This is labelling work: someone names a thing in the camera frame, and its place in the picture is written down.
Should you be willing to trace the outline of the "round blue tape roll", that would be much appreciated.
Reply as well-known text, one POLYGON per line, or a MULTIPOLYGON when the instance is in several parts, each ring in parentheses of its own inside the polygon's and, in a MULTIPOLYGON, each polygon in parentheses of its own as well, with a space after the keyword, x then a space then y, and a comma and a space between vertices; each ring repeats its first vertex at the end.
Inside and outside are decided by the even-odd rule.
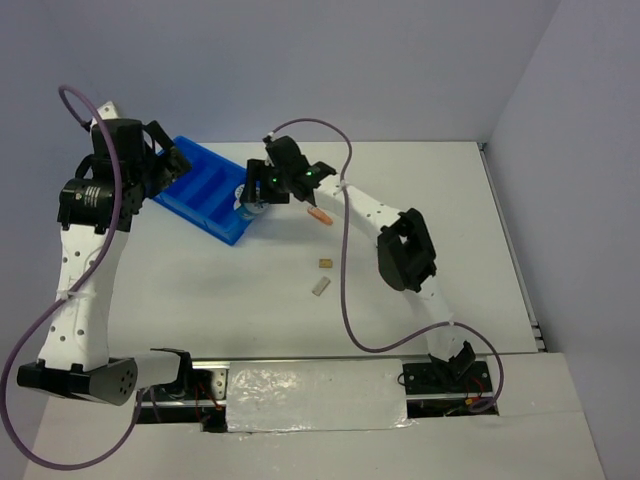
POLYGON ((252 221, 256 217, 263 214, 268 205, 265 202, 257 201, 257 202, 249 202, 245 201, 243 198, 243 190, 245 185, 240 184, 235 189, 235 201, 233 204, 233 210, 236 215, 244 221, 252 221))

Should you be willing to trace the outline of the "white rectangular eraser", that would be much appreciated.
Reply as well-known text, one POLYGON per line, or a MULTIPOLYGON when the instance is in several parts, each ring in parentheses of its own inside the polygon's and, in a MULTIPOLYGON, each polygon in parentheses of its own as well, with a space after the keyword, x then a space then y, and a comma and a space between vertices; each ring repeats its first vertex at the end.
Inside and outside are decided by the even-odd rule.
POLYGON ((313 286, 311 292, 313 295, 319 297, 324 293, 324 291, 327 289, 327 287, 330 284, 331 284, 331 279, 326 276, 322 276, 313 286))

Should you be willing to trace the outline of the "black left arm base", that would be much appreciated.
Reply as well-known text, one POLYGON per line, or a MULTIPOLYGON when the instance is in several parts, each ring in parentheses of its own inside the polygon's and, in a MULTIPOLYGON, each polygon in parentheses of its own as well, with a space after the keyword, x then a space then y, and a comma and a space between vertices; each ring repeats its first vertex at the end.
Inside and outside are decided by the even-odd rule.
POLYGON ((194 361, 173 383, 153 386, 142 400, 138 425, 188 425, 226 433, 229 365, 194 361))

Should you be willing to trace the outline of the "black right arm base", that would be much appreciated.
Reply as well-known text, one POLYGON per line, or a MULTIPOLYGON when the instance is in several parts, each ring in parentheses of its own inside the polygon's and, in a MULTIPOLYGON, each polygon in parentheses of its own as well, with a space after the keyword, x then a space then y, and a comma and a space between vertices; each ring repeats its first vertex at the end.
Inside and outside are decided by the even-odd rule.
POLYGON ((428 362, 405 363, 397 382, 407 395, 484 395, 493 388, 487 363, 477 359, 469 341, 447 361, 430 355, 428 362))

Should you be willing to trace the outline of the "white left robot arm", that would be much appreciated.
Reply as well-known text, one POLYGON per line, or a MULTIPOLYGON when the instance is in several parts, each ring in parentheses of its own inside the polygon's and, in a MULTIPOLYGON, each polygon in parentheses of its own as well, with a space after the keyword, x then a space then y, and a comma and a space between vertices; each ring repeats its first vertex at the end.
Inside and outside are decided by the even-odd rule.
POLYGON ((138 390, 160 386, 175 399, 196 385, 189 353, 153 348, 113 357, 108 323, 117 268, 137 215, 192 166, 156 121, 123 118, 111 102, 89 126, 93 151, 59 195, 62 261, 44 345, 17 371, 23 388, 122 405, 138 390))

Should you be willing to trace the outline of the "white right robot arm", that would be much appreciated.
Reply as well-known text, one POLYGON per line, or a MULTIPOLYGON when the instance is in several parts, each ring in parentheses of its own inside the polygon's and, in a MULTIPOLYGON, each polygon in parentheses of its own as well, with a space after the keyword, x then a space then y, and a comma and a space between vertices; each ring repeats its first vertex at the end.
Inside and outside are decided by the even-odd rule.
POLYGON ((460 389, 470 377, 469 368, 476 356, 468 341, 458 341, 455 337, 454 332, 461 324, 455 320, 438 284, 436 249, 422 213, 415 208, 402 211, 376 200, 350 185, 345 169, 335 169, 322 161, 310 162, 289 136, 270 133, 263 142, 265 159, 250 159, 246 164, 240 207, 256 210, 296 199, 338 215, 343 221, 340 310, 351 343, 362 352, 382 354, 436 332, 436 343, 429 351, 435 365, 436 383, 446 391, 460 389), (372 240, 382 281, 392 290, 416 299, 419 311, 431 319, 430 325, 380 347, 367 346, 356 337, 349 319, 346 292, 351 229, 359 230, 372 240))

